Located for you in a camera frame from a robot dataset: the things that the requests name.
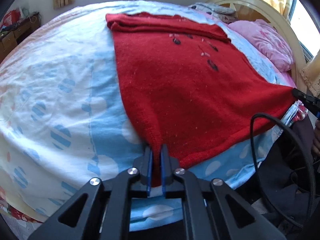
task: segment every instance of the window frame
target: window frame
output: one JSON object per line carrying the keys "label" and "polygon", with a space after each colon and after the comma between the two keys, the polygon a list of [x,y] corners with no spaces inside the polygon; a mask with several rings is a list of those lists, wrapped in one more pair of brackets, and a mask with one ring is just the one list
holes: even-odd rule
{"label": "window frame", "polygon": [[[314,25],[316,26],[317,30],[319,31],[320,33],[320,27],[319,25],[317,24],[315,18],[312,16],[312,14],[310,13],[310,11],[304,6],[304,4],[300,1],[300,3],[303,5],[303,7],[305,8],[305,10],[307,11],[307,13],[309,14],[311,20],[313,21]],[[293,13],[294,13],[294,10],[296,8],[296,4],[297,4],[297,0],[292,0],[292,5],[291,5],[291,8],[290,8],[290,12],[289,12],[289,15],[288,15],[288,18],[289,18],[289,22],[291,21],[292,19],[292,16],[293,16]],[[303,50],[303,53],[304,53],[304,56],[306,58],[306,62],[309,62],[313,57],[314,55],[312,55],[312,53],[306,48],[306,46],[304,46],[302,44],[302,42],[300,42],[300,45],[302,47],[302,50]]]}

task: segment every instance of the wooden desk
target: wooden desk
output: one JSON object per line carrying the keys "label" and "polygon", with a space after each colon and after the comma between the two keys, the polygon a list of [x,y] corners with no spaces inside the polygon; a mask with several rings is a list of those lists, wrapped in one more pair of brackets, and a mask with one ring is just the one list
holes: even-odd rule
{"label": "wooden desk", "polygon": [[13,27],[9,33],[0,40],[0,63],[18,44],[39,27],[40,18],[38,13],[25,18]]}

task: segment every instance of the red blanket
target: red blanket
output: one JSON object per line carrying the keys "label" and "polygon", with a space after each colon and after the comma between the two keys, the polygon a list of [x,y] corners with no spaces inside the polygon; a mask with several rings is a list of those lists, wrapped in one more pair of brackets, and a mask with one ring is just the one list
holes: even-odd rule
{"label": "red blanket", "polygon": [[[216,25],[180,16],[107,14],[125,111],[152,147],[188,168],[249,137],[250,118],[281,118],[291,87],[265,81]],[[257,119],[257,133],[273,125]]]}

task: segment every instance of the red plastic bag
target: red plastic bag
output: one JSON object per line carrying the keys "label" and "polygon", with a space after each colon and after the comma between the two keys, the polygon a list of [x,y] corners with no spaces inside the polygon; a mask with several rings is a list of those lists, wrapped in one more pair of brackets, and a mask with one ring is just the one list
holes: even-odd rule
{"label": "red plastic bag", "polygon": [[10,26],[11,24],[16,23],[20,19],[20,11],[17,10],[12,10],[8,12],[4,18],[3,18],[3,25],[4,26]]}

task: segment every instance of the window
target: window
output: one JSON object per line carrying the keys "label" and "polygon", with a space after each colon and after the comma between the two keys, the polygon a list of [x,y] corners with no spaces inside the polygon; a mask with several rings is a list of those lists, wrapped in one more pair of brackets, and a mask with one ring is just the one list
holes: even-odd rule
{"label": "window", "polygon": [[291,28],[310,56],[315,56],[320,49],[320,33],[307,10],[299,0],[295,0],[289,14]]}

